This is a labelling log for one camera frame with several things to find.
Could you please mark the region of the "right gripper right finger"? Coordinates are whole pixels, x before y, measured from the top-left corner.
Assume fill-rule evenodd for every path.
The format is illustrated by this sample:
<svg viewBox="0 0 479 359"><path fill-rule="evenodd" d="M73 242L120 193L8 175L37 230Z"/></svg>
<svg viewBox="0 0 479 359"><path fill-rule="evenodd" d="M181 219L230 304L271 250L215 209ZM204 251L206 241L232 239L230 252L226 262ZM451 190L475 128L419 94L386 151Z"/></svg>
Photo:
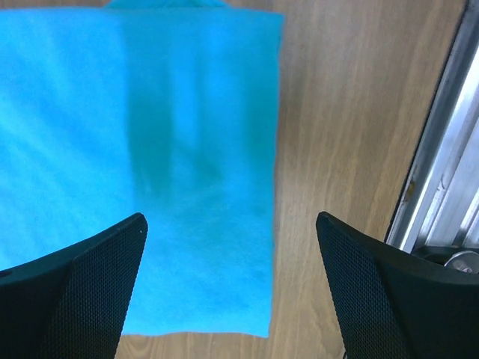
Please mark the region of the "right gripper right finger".
<svg viewBox="0 0 479 359"><path fill-rule="evenodd" d="M415 257L327 212L316 228L347 357L478 357L477 274Z"/></svg>

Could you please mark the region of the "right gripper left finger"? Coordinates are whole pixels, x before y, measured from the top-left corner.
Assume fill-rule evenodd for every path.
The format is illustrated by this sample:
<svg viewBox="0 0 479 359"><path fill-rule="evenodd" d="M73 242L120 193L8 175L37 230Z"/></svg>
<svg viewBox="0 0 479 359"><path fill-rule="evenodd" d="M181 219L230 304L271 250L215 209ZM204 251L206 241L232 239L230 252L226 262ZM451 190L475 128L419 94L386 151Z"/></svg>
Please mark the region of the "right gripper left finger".
<svg viewBox="0 0 479 359"><path fill-rule="evenodd" d="M113 358L147 231L146 218L136 213L1 271L1 357Z"/></svg>

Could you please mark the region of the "cyan t shirt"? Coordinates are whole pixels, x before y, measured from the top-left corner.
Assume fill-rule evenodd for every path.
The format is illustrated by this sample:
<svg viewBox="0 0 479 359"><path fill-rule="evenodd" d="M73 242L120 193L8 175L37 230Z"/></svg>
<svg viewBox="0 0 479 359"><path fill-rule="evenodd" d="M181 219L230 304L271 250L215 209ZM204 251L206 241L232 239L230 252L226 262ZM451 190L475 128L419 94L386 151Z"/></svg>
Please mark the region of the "cyan t shirt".
<svg viewBox="0 0 479 359"><path fill-rule="evenodd" d="M279 13L1 12L1 267L144 214L125 334L268 337Z"/></svg>

